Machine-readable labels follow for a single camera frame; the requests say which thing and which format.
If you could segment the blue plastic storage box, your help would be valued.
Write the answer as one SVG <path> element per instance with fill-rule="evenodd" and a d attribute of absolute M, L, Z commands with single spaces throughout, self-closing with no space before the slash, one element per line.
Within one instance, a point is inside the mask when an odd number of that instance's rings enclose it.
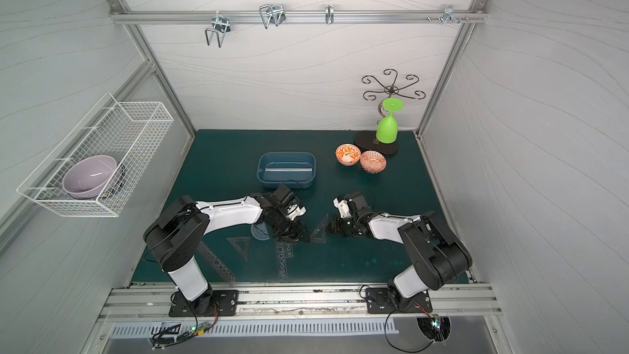
<path fill-rule="evenodd" d="M 309 152 L 267 152 L 258 162 L 257 179 L 265 188 L 306 189 L 313 185 L 317 162 Z"/>

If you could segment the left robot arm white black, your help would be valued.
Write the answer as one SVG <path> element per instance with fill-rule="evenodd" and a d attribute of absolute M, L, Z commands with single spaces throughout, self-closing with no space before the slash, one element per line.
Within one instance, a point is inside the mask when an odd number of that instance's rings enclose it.
<path fill-rule="evenodd" d="M 307 243 L 302 217 L 306 208 L 294 193 L 280 186 L 273 193 L 253 193 L 222 202 L 183 196 L 172 203 L 143 234 L 148 251 L 188 303 L 209 298 L 212 290 L 195 258 L 203 238 L 233 226 L 266 224 L 281 242 Z"/>

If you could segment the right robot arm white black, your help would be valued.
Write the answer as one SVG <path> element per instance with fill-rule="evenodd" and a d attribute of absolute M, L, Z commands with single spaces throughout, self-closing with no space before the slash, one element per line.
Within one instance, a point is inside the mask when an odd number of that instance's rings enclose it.
<path fill-rule="evenodd" d="M 448 224 L 435 212 L 397 216 L 386 212 L 339 216 L 326 227 L 330 234 L 401 244 L 410 266 L 388 282 L 389 302 L 401 310 L 428 290 L 458 280 L 473 258 Z"/>

